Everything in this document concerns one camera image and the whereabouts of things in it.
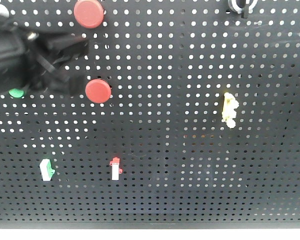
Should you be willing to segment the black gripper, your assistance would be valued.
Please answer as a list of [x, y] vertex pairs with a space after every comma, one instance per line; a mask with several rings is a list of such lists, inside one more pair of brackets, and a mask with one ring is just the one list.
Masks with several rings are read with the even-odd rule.
[[84, 76], [67, 73], [64, 66], [88, 52], [89, 42], [81, 36], [39, 31], [0, 18], [0, 95], [12, 89], [75, 95], [84, 88]]

